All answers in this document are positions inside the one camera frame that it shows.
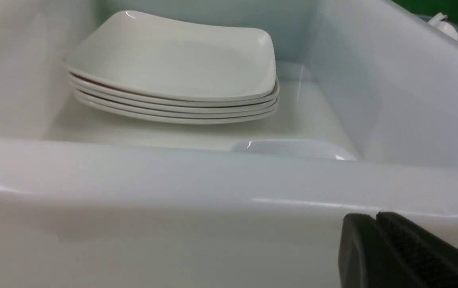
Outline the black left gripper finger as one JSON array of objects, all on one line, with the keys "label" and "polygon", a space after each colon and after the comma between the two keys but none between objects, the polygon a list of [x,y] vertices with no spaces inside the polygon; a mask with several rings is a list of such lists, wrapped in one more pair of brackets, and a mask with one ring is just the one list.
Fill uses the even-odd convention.
[{"label": "black left gripper finger", "polygon": [[395,212],[343,218],[342,288],[458,288],[458,248]]}]

